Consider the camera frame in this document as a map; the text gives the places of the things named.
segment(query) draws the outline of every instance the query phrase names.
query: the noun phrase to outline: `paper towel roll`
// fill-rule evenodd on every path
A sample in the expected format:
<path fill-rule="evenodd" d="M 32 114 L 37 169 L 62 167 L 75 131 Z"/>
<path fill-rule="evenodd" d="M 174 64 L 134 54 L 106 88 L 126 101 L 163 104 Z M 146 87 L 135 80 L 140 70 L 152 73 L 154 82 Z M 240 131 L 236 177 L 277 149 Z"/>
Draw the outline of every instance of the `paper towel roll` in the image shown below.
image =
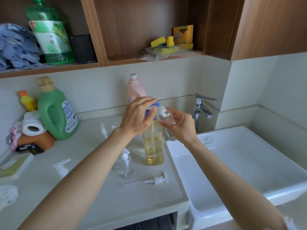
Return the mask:
<path fill-rule="evenodd" d="M 40 135 L 47 131 L 40 119 L 38 110 L 27 112 L 24 115 L 22 132 L 28 136 Z"/>

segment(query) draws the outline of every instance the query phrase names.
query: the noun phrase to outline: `faucet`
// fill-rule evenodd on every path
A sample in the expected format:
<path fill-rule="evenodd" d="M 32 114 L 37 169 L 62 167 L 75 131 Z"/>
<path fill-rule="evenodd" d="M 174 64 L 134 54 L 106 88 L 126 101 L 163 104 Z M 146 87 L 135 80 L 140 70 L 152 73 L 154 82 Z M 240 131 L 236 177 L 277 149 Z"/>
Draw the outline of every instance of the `faucet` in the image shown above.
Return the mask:
<path fill-rule="evenodd" d="M 197 132 L 198 129 L 198 120 L 199 120 L 199 113 L 202 113 L 204 116 L 206 116 L 208 119 L 210 119 L 213 114 L 207 107 L 203 105 L 203 100 L 206 101 L 213 101 L 215 102 L 216 99 L 212 97 L 206 97 L 202 95 L 196 95 L 194 99 L 194 108 L 193 108 L 193 119 L 195 120 L 195 130 Z"/>

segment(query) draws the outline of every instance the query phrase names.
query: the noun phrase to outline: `white sink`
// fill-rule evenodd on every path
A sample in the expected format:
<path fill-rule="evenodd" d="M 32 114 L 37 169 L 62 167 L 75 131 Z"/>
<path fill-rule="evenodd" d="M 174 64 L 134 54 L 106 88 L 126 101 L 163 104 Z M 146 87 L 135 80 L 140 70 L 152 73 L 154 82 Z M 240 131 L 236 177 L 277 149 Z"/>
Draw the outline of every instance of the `white sink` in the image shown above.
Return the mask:
<path fill-rule="evenodd" d="M 202 133 L 198 138 L 275 206 L 292 201 L 307 190 L 307 171 L 246 127 Z M 179 141 L 166 143 L 190 199 L 190 230 L 231 220 L 190 152 Z"/>

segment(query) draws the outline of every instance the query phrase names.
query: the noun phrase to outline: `green detergent bottle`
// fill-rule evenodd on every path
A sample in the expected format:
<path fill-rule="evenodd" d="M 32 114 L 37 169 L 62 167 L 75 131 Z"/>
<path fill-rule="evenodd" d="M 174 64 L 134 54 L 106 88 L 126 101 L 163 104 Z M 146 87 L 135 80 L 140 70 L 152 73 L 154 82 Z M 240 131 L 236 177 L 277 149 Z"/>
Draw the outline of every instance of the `green detergent bottle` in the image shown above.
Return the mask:
<path fill-rule="evenodd" d="M 45 127 L 55 139 L 68 139 L 79 127 L 77 117 L 60 91 L 48 76 L 36 78 L 41 89 L 38 111 Z"/>
<path fill-rule="evenodd" d="M 46 6 L 44 0 L 33 0 L 25 14 L 42 48 L 48 64 L 66 64 L 76 61 L 59 13 Z"/>

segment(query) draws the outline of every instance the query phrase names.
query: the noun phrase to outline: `shelf board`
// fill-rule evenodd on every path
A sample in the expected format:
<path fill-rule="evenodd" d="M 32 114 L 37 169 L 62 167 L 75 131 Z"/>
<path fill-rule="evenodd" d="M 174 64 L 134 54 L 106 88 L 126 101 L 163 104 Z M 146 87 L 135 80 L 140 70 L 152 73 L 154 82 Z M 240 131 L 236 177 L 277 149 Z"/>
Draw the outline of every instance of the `shelf board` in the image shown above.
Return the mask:
<path fill-rule="evenodd" d="M 0 78 L 8 78 L 8 77 L 22 77 L 22 76 L 30 76 L 37 74 L 46 74 L 46 73 L 57 73 L 57 72 L 66 72 L 80 69 L 92 69 L 98 68 L 98 63 L 90 63 L 90 64 L 64 64 L 64 65 L 56 65 L 52 67 L 45 68 L 37 68 L 37 69 L 25 69 L 21 71 L 11 71 L 6 73 L 0 73 Z"/>
<path fill-rule="evenodd" d="M 180 59 L 180 58 L 188 58 L 188 57 L 196 57 L 196 56 L 203 56 L 203 52 L 201 51 L 195 51 L 194 53 L 184 54 L 184 55 L 171 55 L 166 59 L 162 60 L 172 60 L 172 59 Z M 147 60 L 140 60 L 140 58 L 143 57 L 144 54 L 128 54 L 128 55 L 115 55 L 110 56 L 108 63 L 109 66 L 114 65 L 124 65 L 124 64 L 134 64 L 134 63 L 143 63 L 148 62 Z"/>

